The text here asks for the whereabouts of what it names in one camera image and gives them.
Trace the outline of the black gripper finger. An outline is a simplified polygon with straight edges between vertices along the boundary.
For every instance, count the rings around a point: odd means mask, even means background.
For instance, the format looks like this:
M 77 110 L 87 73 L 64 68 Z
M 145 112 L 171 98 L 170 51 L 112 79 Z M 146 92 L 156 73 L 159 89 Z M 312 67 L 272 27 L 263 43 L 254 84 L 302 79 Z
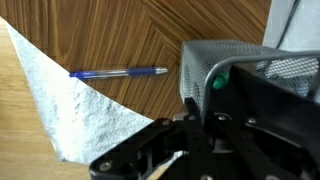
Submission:
M 183 125 L 186 133 L 188 152 L 190 154 L 201 153 L 205 150 L 206 136 L 201 124 L 198 106 L 193 98 L 186 98 L 184 104 L 187 115 L 184 117 Z

